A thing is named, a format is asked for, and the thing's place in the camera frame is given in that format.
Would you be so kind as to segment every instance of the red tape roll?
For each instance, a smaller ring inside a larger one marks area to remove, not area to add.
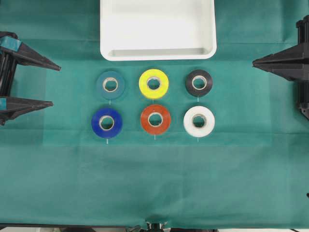
[[[162,122],[158,126],[153,126],[149,122],[149,118],[153,114],[159,114]],[[170,126],[171,118],[169,111],[162,105],[150,105],[145,108],[140,116],[140,123],[143,129],[152,135],[160,135],[167,131]]]

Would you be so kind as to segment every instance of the black clamp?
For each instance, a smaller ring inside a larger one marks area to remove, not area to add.
[[[7,120],[53,106],[51,101],[10,97],[17,64],[61,70],[58,65],[18,40],[15,33],[0,31],[0,125],[2,126]]]
[[[297,107],[309,119],[309,15],[296,23],[298,45],[257,59],[253,66],[298,83]]]

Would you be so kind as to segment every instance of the plastic tray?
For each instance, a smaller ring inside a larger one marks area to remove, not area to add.
[[[108,60],[208,59],[214,0],[101,0],[100,36]]]

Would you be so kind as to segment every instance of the teal tablecloth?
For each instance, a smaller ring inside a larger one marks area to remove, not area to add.
[[[296,44],[295,22],[308,0],[217,0],[218,50],[209,60],[111,62],[99,52],[98,0],[2,0],[0,30],[62,66],[19,66],[12,96],[55,106],[0,128],[0,223],[170,227],[309,227],[309,122],[295,108],[295,87],[252,68],[252,61]],[[164,70],[172,115],[156,140],[140,126],[152,102],[138,87],[148,68]],[[193,69],[213,76],[200,99],[216,117],[209,137],[190,137],[186,92]],[[91,129],[108,102],[97,77],[116,70],[124,95],[112,102],[124,120],[109,144]]]

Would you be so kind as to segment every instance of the tape roll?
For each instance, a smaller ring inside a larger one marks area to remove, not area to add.
[[[102,126],[102,122],[106,118],[110,118],[112,120],[112,127],[109,129],[105,129]],[[120,133],[122,129],[122,118],[116,110],[112,108],[104,108],[98,110],[93,115],[91,125],[93,132],[97,136],[105,139],[110,139]]]
[[[150,123],[150,117],[158,114],[161,117],[161,123],[153,126]],[[169,111],[162,105],[150,105],[145,108],[140,116],[140,123],[143,129],[152,135],[160,135],[166,132],[170,126],[171,117]]]
[[[116,88],[108,90],[106,84],[109,81],[116,82]],[[125,91],[125,80],[121,74],[114,71],[108,71],[102,73],[97,80],[97,92],[98,94],[108,100],[113,100],[120,97]]]
[[[159,88],[151,89],[148,86],[150,80],[157,80]],[[149,69],[140,76],[139,81],[141,93],[149,99],[155,100],[162,98],[169,89],[169,79],[164,72],[159,69]]]
[[[204,125],[202,127],[196,127],[193,123],[194,118],[197,116],[204,119]],[[213,131],[215,118],[208,108],[204,106],[195,106],[185,113],[183,125],[188,134],[193,137],[201,138],[209,135]]]
[[[194,81],[197,79],[201,79],[204,82],[202,88],[194,86]],[[208,94],[212,88],[212,77],[205,70],[194,70],[187,76],[185,87],[191,95],[195,97],[203,97]]]

